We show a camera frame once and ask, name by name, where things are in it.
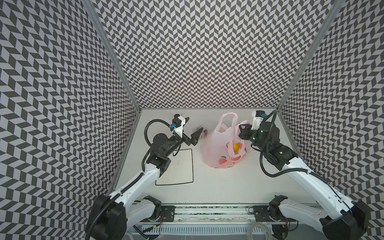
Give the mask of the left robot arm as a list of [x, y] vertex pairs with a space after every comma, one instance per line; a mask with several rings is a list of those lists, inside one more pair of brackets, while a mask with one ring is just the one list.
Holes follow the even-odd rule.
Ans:
[[171, 137], [157, 134], [142, 161], [142, 170], [110, 195], [98, 196], [86, 225], [87, 240], [121, 240], [127, 229], [145, 219], [157, 219], [161, 202], [151, 196], [135, 201], [144, 190], [168, 169], [173, 154], [182, 144], [196, 145], [203, 128], [190, 137], [173, 132]]

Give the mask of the pink plastic bag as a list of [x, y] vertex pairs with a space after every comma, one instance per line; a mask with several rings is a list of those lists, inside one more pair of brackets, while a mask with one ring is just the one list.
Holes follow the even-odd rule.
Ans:
[[[243, 160], [248, 148], [245, 141], [239, 137], [239, 125], [248, 123], [248, 121], [239, 123], [236, 113], [223, 114], [201, 146], [204, 163], [214, 169], [228, 169]], [[236, 143], [242, 144], [237, 153], [233, 151], [233, 144]]]

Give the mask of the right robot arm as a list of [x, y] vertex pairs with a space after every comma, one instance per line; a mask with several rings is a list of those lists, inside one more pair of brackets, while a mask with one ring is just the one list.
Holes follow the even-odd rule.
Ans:
[[363, 201], [356, 202], [343, 195], [311, 170], [297, 153], [280, 142], [280, 130], [274, 123], [262, 122], [258, 129], [241, 124], [239, 130], [242, 140], [250, 141], [260, 150], [260, 159], [267, 159], [279, 170], [270, 174], [262, 168], [265, 175], [290, 176], [320, 205], [316, 209], [278, 195], [269, 203], [271, 220], [296, 220], [322, 232], [329, 240], [359, 240], [367, 232], [371, 208]]

